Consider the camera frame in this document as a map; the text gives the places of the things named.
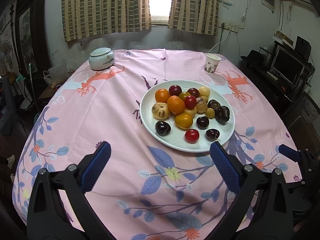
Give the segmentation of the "small yellow-green fruit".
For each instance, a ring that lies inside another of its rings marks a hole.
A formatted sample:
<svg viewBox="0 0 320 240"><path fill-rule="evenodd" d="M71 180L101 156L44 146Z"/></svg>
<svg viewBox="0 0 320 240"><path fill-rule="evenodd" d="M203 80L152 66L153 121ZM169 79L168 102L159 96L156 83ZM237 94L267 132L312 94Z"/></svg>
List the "small yellow-green fruit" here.
<svg viewBox="0 0 320 240"><path fill-rule="evenodd" d="M200 97L202 100L204 100L205 101L205 103L207 103L208 102L208 97L206 97L206 96L201 96Z"/></svg>

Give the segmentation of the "computer monitor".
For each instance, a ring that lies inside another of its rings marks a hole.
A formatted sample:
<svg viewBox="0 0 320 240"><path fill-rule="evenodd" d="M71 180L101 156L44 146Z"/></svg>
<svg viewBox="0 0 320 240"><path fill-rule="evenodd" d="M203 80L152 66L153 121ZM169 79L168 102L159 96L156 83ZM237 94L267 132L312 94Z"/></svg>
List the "computer monitor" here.
<svg viewBox="0 0 320 240"><path fill-rule="evenodd" d="M277 78L282 78L291 85L298 82L305 69L305 63L297 59L283 47L277 46L276 54L271 64L271 72Z"/></svg>

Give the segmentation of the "striped beige fruit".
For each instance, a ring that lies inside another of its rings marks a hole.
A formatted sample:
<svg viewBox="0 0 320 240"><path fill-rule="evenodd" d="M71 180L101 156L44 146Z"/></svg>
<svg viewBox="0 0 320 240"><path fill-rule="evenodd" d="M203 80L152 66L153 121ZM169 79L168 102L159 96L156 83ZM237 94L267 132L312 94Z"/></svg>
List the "striped beige fruit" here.
<svg viewBox="0 0 320 240"><path fill-rule="evenodd" d="M196 109L197 113L203 114L207 110L207 103L202 98L196 99Z"/></svg>

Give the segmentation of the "dark framed picture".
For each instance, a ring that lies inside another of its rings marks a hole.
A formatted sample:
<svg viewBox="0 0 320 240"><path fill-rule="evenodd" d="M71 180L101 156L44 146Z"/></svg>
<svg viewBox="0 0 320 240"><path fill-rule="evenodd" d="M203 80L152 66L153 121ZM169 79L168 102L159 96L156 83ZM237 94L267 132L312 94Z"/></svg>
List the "dark framed picture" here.
<svg viewBox="0 0 320 240"><path fill-rule="evenodd" d="M23 6L17 9L16 14L16 42L20 68L27 76L30 72L37 72L31 38L31 6Z"/></svg>

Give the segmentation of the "white ceramic lidded jar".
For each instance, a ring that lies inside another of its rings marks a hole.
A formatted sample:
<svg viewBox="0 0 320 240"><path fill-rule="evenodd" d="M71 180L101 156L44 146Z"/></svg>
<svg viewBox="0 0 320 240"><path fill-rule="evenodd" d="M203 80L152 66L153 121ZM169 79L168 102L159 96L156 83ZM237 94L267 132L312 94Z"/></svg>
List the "white ceramic lidded jar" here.
<svg viewBox="0 0 320 240"><path fill-rule="evenodd" d="M114 52L111 48L102 47L90 53L89 66L92 70L100 71L110 68L115 61Z"/></svg>

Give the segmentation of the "dark passion fruit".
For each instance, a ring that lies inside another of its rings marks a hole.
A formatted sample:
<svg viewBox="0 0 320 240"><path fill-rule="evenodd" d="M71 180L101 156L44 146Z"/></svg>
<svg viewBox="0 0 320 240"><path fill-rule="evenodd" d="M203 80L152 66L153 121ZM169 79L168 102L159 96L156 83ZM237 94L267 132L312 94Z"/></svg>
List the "dark passion fruit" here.
<svg viewBox="0 0 320 240"><path fill-rule="evenodd" d="M215 118L218 123L225 125L230 119L230 110L227 106L219 106L215 110Z"/></svg>
<svg viewBox="0 0 320 240"><path fill-rule="evenodd" d="M214 111L217 111L220 108L220 103L214 99L208 101L207 103L208 108L212 108Z"/></svg>

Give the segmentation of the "orange tangerine on plate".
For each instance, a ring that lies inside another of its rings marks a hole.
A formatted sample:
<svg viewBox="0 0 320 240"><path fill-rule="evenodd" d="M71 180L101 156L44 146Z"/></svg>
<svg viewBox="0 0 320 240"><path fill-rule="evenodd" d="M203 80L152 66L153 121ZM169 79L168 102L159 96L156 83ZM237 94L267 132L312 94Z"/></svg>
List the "orange tangerine on plate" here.
<svg viewBox="0 0 320 240"><path fill-rule="evenodd" d="M160 103L167 103L170 93L167 89L161 88L155 92L155 100Z"/></svg>

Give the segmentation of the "yellow pear-like fruit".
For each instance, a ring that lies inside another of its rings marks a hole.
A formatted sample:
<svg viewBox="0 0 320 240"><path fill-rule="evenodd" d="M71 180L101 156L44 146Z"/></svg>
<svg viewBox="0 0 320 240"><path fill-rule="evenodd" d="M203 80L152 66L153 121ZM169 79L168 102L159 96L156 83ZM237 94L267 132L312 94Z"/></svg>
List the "yellow pear-like fruit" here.
<svg viewBox="0 0 320 240"><path fill-rule="evenodd" d="M198 89L200 96L209 97L210 96L210 89L206 86L202 86Z"/></svg>

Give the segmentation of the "red cherry tomato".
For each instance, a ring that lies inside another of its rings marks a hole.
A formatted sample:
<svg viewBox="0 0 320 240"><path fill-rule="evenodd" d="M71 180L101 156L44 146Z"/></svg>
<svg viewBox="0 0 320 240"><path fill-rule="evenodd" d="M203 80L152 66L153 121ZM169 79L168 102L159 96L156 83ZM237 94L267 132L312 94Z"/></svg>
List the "red cherry tomato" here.
<svg viewBox="0 0 320 240"><path fill-rule="evenodd" d="M196 129L189 129L185 132L184 138L188 143L194 144L199 140L200 134Z"/></svg>
<svg viewBox="0 0 320 240"><path fill-rule="evenodd" d="M196 98L193 95L188 95L184 98L184 104L186 109L193 109L197 105Z"/></svg>

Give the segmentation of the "left checked curtain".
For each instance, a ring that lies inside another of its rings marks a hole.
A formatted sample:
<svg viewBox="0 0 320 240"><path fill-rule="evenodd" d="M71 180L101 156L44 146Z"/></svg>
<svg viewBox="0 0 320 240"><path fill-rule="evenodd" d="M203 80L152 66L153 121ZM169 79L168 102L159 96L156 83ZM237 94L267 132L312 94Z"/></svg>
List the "left checked curtain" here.
<svg viewBox="0 0 320 240"><path fill-rule="evenodd" d="M149 30L149 0L61 0L65 42Z"/></svg>

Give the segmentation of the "orange tangerine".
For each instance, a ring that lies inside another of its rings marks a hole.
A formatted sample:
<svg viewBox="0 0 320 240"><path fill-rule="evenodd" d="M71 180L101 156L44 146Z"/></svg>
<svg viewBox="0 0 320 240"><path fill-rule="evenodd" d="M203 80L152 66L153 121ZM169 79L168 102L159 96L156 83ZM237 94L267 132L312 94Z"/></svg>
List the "orange tangerine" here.
<svg viewBox="0 0 320 240"><path fill-rule="evenodd" d="M179 115L184 112L185 110L185 103L184 101L176 95L173 95L168 98L167 105L169 110L174 115Z"/></svg>
<svg viewBox="0 0 320 240"><path fill-rule="evenodd" d="M170 93L167 89L161 88L155 92L155 100L160 103L167 103Z"/></svg>

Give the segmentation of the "yellow-green round fruit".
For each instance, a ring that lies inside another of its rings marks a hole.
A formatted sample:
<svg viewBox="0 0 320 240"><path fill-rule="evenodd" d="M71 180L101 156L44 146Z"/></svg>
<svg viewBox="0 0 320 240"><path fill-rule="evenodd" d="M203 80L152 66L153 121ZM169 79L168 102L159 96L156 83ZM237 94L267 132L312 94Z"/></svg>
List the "yellow-green round fruit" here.
<svg viewBox="0 0 320 240"><path fill-rule="evenodd" d="M175 125L182 130L188 130L193 125L193 117L189 113L181 113L175 116Z"/></svg>

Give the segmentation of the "right checked curtain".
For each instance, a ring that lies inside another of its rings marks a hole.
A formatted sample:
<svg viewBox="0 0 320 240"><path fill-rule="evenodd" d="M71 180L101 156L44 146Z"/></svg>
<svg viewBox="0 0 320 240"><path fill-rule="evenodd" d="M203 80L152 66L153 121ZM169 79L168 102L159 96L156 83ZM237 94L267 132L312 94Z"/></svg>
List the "right checked curtain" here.
<svg viewBox="0 0 320 240"><path fill-rule="evenodd" d="M171 0L168 28L216 36L218 17L219 0Z"/></svg>

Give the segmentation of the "striped pepino melon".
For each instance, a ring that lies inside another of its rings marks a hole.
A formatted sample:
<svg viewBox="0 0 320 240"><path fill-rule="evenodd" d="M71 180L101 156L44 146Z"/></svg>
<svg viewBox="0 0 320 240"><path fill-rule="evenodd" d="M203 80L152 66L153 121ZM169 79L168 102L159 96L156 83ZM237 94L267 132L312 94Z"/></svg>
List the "striped pepino melon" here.
<svg viewBox="0 0 320 240"><path fill-rule="evenodd" d="M152 115L158 120L166 120L170 116L170 110L167 103L157 102L152 106Z"/></svg>

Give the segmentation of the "small yellow round fruit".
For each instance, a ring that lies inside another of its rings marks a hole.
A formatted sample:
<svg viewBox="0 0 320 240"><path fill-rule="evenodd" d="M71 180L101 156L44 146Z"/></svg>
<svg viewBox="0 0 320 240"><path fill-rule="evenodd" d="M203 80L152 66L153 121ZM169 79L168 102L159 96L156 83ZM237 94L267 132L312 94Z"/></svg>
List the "small yellow round fruit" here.
<svg viewBox="0 0 320 240"><path fill-rule="evenodd" d="M215 118L215 111L212 108L207 108L205 115L209 119Z"/></svg>

